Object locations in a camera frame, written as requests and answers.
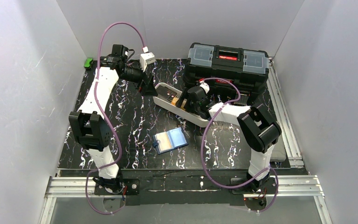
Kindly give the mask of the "orange card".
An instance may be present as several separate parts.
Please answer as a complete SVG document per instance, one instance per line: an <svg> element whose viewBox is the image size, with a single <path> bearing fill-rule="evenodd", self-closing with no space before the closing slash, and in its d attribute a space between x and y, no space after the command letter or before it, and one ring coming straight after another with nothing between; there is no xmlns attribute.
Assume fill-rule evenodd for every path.
<svg viewBox="0 0 358 224"><path fill-rule="evenodd" d="M171 101L171 104L176 106L176 107L181 107L179 98L173 98L172 101Z"/></svg>

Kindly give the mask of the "blue leather card holder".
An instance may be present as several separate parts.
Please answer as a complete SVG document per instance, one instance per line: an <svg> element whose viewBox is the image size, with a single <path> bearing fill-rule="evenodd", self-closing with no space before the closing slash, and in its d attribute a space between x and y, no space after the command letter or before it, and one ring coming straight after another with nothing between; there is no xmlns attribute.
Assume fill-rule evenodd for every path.
<svg viewBox="0 0 358 224"><path fill-rule="evenodd" d="M188 140L182 127L160 132L153 135L152 146L158 154L170 152L172 150L187 146Z"/></svg>

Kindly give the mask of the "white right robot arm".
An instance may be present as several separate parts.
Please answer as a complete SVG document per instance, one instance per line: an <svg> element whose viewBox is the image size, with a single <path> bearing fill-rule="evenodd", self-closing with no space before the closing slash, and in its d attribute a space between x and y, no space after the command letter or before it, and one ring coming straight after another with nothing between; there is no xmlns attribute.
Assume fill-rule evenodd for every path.
<svg viewBox="0 0 358 224"><path fill-rule="evenodd" d="M251 148L250 165L247 171L247 180L238 185L223 185L215 181L209 174L206 165L203 165L206 176L217 186L225 189L237 189L248 185L260 187L269 178L270 159L282 130L278 122L273 119L263 104L256 106L237 106L232 99L225 103L216 103L209 99L207 93L209 86L201 82L181 93L179 98L174 98L172 105L181 112L181 117L186 120L191 115L197 115L198 119L207 120L202 140L205 141L211 124L215 121L225 122L238 126Z"/></svg>

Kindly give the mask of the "white oblong plastic tray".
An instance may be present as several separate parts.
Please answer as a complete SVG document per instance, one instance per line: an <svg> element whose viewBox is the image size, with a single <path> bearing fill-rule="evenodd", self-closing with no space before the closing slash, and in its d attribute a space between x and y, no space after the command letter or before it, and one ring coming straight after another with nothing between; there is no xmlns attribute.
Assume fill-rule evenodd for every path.
<svg viewBox="0 0 358 224"><path fill-rule="evenodd" d="M158 83L155 88L156 91L158 93L157 97L153 97L154 103L160 107L162 107L163 109L168 110L169 112L172 112L178 116L180 116L183 119L186 119L187 121L199 126L199 127L206 127L208 124L208 120L207 119L202 119L199 115L193 114L193 113L189 113L186 112L185 110L182 110L180 108L177 108L176 106L172 105L171 102L168 102L166 99L164 99L161 95L160 95L160 91L159 88L161 87L167 87L175 92L177 92L177 96L176 98L179 98L180 95L182 94L182 91L166 84L166 83Z"/></svg>

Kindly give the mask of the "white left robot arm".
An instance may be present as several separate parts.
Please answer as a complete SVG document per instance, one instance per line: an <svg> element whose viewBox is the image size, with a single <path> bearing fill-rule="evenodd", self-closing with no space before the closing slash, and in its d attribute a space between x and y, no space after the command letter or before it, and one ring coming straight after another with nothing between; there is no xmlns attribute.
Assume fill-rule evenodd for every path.
<svg viewBox="0 0 358 224"><path fill-rule="evenodd" d="M99 56L92 86L85 101L76 112L69 114L69 123L75 141L91 156L98 172L93 180L113 191L122 187L123 178L118 161L122 156L122 147L118 135L105 113L111 92L118 80L134 83L142 96L156 97L153 84L154 76L146 74L147 66L156 61L147 46L142 48L140 66L127 64L130 49L124 45L114 44L112 52L107 56ZM114 137L118 142L118 158L114 159L110 151L110 141Z"/></svg>

